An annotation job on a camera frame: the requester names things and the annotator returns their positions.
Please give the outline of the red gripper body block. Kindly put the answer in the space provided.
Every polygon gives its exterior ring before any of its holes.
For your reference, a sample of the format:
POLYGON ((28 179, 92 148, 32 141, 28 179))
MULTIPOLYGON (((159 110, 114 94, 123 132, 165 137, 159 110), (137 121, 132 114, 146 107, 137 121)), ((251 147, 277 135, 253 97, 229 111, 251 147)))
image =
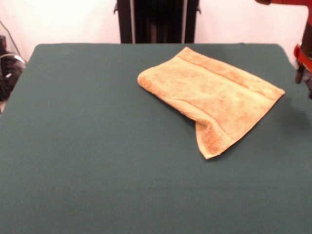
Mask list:
POLYGON ((312 58, 307 56, 301 49, 301 44, 297 44, 294 48, 294 56, 298 64, 303 65, 305 69, 312 73, 312 58))

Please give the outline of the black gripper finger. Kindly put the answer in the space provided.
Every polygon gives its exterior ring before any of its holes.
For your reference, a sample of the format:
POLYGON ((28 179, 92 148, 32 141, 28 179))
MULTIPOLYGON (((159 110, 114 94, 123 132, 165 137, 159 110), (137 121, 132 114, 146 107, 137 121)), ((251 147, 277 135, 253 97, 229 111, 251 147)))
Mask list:
POLYGON ((302 63, 298 64, 298 68, 296 70, 295 83, 300 84, 304 76, 304 65, 302 63))

